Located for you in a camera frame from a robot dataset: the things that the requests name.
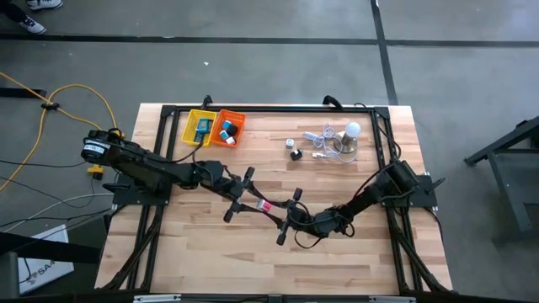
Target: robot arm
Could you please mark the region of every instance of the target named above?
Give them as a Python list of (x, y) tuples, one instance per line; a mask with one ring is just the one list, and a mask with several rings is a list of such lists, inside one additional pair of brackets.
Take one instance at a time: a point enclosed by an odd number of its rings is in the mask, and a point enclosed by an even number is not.
[[(228, 173), (226, 167), (218, 161), (178, 163), (141, 148), (138, 144), (123, 141), (115, 131), (91, 130), (84, 138), (82, 157), (87, 162), (110, 166), (132, 178), (139, 190), (147, 194), (160, 194), (166, 184), (174, 183), (182, 189), (195, 189), (198, 185), (215, 194), (229, 199), (232, 204), (223, 220), (230, 222), (239, 212), (259, 212), (268, 216), (280, 229), (277, 244), (283, 245), (288, 228), (303, 231), (319, 239), (334, 232), (346, 234), (354, 216), (367, 207), (381, 203), (386, 199), (402, 199), (410, 195), (419, 186), (419, 180), (406, 162), (393, 162), (377, 173), (376, 180), (365, 187), (346, 204), (326, 209), (311, 215), (300, 202), (301, 189), (296, 189), (293, 199), (285, 202), (272, 202), (254, 187), (251, 177), (254, 168), (250, 167), (243, 180)], [(255, 209), (240, 202), (243, 191), (260, 198), (265, 203), (286, 209), (283, 220), (265, 210)]]

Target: wooden table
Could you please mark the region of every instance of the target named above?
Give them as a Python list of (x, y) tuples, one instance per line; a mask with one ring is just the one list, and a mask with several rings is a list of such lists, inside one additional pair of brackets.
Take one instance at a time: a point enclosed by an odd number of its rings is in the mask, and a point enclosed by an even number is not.
[[(162, 104), (141, 104), (132, 140), (152, 149)], [(395, 141), (416, 173), (424, 172), (423, 158), (408, 106), (390, 107)], [(180, 138), (187, 113), (180, 117), (174, 157), (192, 150)], [(321, 133), (328, 122), (337, 131), (351, 120), (362, 126), (360, 151), (355, 162), (312, 159), (312, 143), (304, 131)], [(304, 157), (292, 162), (286, 138), (293, 138)], [(163, 154), (166, 151), (164, 142)], [(367, 114), (248, 113), (238, 149), (202, 148), (198, 160), (219, 160), (232, 173), (243, 176), (247, 167), (269, 199), (290, 199), (296, 187), (312, 213), (346, 203), (377, 169), (371, 120)], [(333, 234), (310, 250), (294, 243), (289, 231), (285, 245), (275, 244), (278, 230), (261, 214), (241, 213), (230, 224), (222, 220), (230, 202), (198, 188), (174, 187), (165, 209), (157, 249), (152, 292), (174, 293), (281, 293), (318, 295), (395, 295), (398, 286), (392, 260), (387, 218), (375, 205), (354, 219), (355, 236)], [(242, 202), (256, 199), (245, 193)], [(125, 207), (114, 217), (104, 248), (96, 287), (110, 281), (133, 250), (140, 206)], [(417, 252), (436, 278), (448, 289), (451, 280), (440, 233), (431, 214), (411, 209), (410, 219)], [(303, 245), (314, 239), (301, 233)], [(403, 258), (408, 285), (412, 287), (408, 258)], [(139, 282), (145, 262), (141, 262)]]

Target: yellow bin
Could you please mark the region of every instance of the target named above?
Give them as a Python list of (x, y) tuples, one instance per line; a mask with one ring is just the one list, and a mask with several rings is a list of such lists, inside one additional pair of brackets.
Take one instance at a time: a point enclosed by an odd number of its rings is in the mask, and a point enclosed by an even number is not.
[(182, 135), (182, 141), (189, 145), (199, 145), (199, 142), (195, 142), (196, 135), (196, 126), (199, 123), (200, 118), (207, 118), (213, 120), (211, 124), (211, 131), (209, 134), (204, 136), (204, 145), (203, 147), (208, 147), (210, 145), (211, 133), (213, 132), (213, 124), (216, 122), (217, 113), (205, 110), (192, 109), (189, 112), (189, 118), (187, 118), (187, 123), (185, 124), (184, 133)]

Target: concrete floor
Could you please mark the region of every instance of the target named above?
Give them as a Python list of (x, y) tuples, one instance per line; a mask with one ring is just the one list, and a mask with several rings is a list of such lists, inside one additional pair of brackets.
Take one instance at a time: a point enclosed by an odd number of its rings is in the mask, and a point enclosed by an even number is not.
[[(379, 0), (388, 39), (539, 40), (539, 3), (529, 0)], [(52, 34), (231, 37), (376, 38), (368, 0), (69, 1), (36, 14)], [(0, 18), (0, 30), (19, 32)], [(345, 104), (387, 104), (377, 46), (72, 43), (3, 40), (0, 70), (34, 88), (83, 83), (100, 91), (131, 135), (142, 102), (319, 104), (332, 94)], [(462, 159), (539, 113), (539, 49), (390, 47), (401, 105), (411, 105), (427, 169), (447, 181), (437, 189), (447, 262), (455, 290), (467, 295), (539, 300), (537, 242), (495, 247), (508, 222), (487, 163)], [(0, 79), (0, 86), (11, 86)], [(90, 93), (68, 91), (57, 101), (110, 126)], [(0, 102), (0, 158), (20, 161), (35, 140), (40, 116), (33, 100)], [(80, 161), (88, 127), (58, 113), (47, 116), (32, 162)], [(7, 177), (14, 166), (0, 165)], [(63, 199), (91, 193), (86, 167), (26, 167), (17, 180)], [(106, 174), (111, 180), (112, 172)], [(96, 192), (104, 192), (95, 184)], [(55, 203), (11, 184), (0, 194), (0, 223)], [(50, 216), (102, 210), (59, 206)], [(57, 222), (14, 230), (32, 235)]]

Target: light bulb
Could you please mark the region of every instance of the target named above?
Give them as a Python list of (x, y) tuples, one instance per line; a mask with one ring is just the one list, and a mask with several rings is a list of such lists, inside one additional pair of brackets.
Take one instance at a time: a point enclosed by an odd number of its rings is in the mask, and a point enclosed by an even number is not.
[(361, 126), (357, 122), (349, 122), (345, 128), (344, 133), (352, 138), (357, 138), (361, 133)]

